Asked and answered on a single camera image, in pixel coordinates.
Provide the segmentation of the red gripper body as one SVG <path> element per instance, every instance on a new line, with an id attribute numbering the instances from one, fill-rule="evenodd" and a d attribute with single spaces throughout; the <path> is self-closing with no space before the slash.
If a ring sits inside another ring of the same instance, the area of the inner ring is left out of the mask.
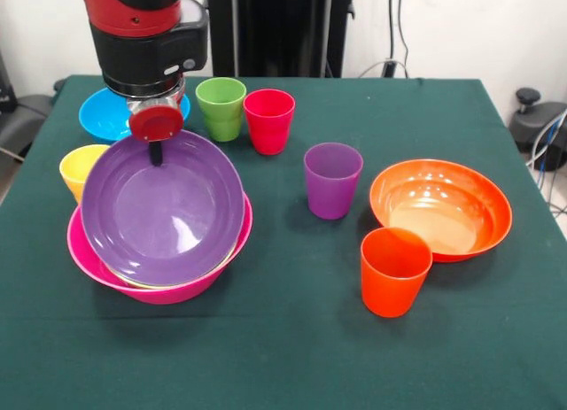
<path id="1" fill-rule="evenodd" d="M 128 120 L 131 134 L 147 143 L 168 140 L 183 128 L 182 113 L 169 105 L 154 105 L 133 113 Z"/>

